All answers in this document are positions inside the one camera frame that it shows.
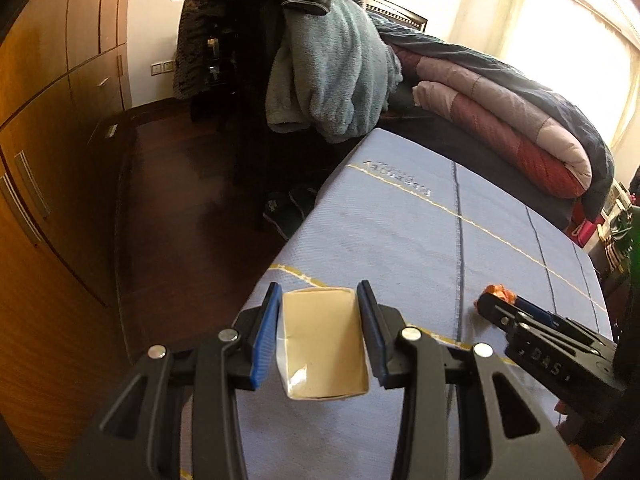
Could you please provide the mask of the blue patterned duvet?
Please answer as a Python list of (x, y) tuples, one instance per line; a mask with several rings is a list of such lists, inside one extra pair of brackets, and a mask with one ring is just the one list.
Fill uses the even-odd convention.
[(613, 183), (614, 162), (597, 128), (573, 103), (512, 66), (460, 44), (371, 13), (408, 78), (460, 93), (559, 159), (581, 185), (582, 211), (596, 220)]

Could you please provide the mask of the beige small box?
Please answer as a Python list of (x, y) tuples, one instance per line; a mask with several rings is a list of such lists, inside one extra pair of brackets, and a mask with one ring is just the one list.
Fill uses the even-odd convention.
[(344, 287), (286, 292), (278, 316), (276, 360), (291, 400), (366, 394), (369, 371), (356, 292)]

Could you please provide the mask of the wall socket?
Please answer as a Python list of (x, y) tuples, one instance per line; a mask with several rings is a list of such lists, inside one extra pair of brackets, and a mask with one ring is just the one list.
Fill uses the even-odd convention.
[(168, 60), (151, 64), (151, 76), (158, 76), (172, 73), (175, 70), (175, 61)]

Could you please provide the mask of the wooden wardrobe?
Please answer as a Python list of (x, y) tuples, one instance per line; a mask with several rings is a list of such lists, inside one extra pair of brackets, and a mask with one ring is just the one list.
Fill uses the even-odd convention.
[(49, 478), (126, 366), (127, 3), (9, 0), (1, 15), (1, 419)]

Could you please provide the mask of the red storage box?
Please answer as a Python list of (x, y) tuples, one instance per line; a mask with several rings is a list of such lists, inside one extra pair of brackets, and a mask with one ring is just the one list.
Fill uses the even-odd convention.
[(574, 203), (570, 223), (565, 229), (565, 234), (579, 247), (585, 247), (593, 234), (597, 232), (597, 226), (603, 223), (602, 214), (598, 214), (593, 221), (588, 220), (582, 202), (578, 200)]

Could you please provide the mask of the blue tablecloth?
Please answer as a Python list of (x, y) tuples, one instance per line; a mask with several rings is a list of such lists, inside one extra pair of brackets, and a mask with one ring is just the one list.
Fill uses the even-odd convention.
[[(537, 306), (610, 336), (588, 255), (536, 211), (469, 169), (382, 129), (366, 136), (321, 189), (316, 206), (241, 297), (368, 281), (404, 319), (467, 346), (506, 337), (475, 309), (501, 284)], [(293, 401), (271, 372), (238, 396), (253, 479), (386, 479), (402, 394), (372, 387), (347, 400)]]

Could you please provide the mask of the orange peel scrap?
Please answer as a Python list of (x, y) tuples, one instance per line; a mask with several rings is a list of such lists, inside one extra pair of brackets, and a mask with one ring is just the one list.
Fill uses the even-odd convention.
[(484, 289), (484, 294), (491, 294), (500, 300), (506, 302), (507, 304), (514, 304), (518, 299), (518, 295), (512, 290), (507, 289), (503, 284), (489, 284)]

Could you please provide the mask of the window curtains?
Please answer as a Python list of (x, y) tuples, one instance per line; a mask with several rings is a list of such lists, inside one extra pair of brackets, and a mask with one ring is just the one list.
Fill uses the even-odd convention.
[(487, 53), (577, 105), (608, 145), (639, 99), (639, 51), (573, 0), (461, 0), (448, 40)]

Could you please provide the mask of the bed with dark headboard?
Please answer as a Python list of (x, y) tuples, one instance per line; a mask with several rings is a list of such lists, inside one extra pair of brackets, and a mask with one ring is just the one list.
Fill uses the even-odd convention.
[(498, 58), (368, 14), (404, 76), (381, 127), (479, 174), (560, 230), (599, 220), (614, 159), (577, 106)]

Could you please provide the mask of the pink red folded quilt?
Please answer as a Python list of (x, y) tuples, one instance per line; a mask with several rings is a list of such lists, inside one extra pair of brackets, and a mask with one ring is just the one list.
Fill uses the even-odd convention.
[(442, 58), (394, 49), (413, 103), (482, 141), (545, 193), (577, 198), (592, 182), (591, 162), (574, 134), (514, 91)]

